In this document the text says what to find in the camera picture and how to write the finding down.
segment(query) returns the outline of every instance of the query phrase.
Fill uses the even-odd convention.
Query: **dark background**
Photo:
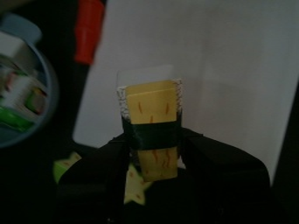
[[[28,3],[14,12],[32,20],[42,28],[43,38],[38,48],[54,65],[60,83],[60,102],[51,122],[44,129],[18,145],[0,151],[0,223],[51,223],[55,213],[56,184],[52,178],[52,162],[66,158],[72,151],[83,154],[94,149],[76,145],[71,135],[76,120],[80,95],[86,84],[88,67],[74,61],[76,21],[76,0],[40,0]],[[299,223],[299,94],[294,98],[285,145],[277,169],[273,190],[290,215],[291,222]],[[164,195],[172,202],[174,195],[186,193],[178,204],[192,203],[187,179],[186,185],[176,183],[180,191]],[[130,208],[139,216],[132,216]],[[142,219],[152,210],[144,210],[135,204],[126,207],[126,217],[131,221]]]

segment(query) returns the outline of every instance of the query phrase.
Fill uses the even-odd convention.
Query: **white paper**
[[[183,126],[258,157],[275,175],[299,72],[295,0],[110,0],[74,132],[104,145],[123,133],[122,70],[174,65]]]

